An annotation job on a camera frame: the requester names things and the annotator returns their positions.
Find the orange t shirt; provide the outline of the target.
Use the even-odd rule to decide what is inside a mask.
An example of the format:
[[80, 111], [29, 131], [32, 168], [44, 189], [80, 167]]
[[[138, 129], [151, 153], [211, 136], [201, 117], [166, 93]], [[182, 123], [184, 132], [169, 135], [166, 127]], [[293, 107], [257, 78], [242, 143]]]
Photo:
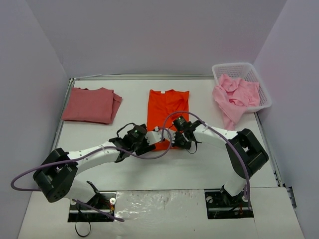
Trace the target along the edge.
[[189, 120], [189, 91], [149, 91], [147, 129], [152, 131], [157, 126], [176, 130], [173, 121], [179, 116]]

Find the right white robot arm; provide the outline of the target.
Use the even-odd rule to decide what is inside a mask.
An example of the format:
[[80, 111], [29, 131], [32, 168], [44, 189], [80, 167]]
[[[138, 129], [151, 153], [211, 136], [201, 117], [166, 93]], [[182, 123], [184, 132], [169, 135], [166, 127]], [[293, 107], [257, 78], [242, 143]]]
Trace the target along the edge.
[[229, 131], [211, 127], [200, 120], [186, 121], [179, 116], [173, 121], [176, 129], [174, 146], [190, 149], [191, 144], [207, 143], [226, 149], [233, 168], [231, 178], [221, 188], [221, 200], [228, 206], [244, 194], [250, 199], [250, 178], [268, 161], [269, 156], [253, 132], [247, 128]]

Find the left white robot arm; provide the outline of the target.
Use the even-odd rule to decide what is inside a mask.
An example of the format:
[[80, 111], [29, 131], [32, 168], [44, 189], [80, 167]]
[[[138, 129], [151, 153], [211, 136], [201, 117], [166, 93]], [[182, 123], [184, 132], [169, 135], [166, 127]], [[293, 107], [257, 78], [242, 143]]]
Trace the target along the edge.
[[95, 208], [100, 204], [99, 191], [93, 183], [78, 180], [77, 176], [101, 164], [121, 162], [131, 153], [140, 156], [150, 152], [160, 140], [159, 131], [135, 125], [123, 137], [116, 136], [95, 147], [71, 152], [57, 148], [42, 163], [43, 168], [36, 170], [33, 179], [50, 203], [68, 198]]

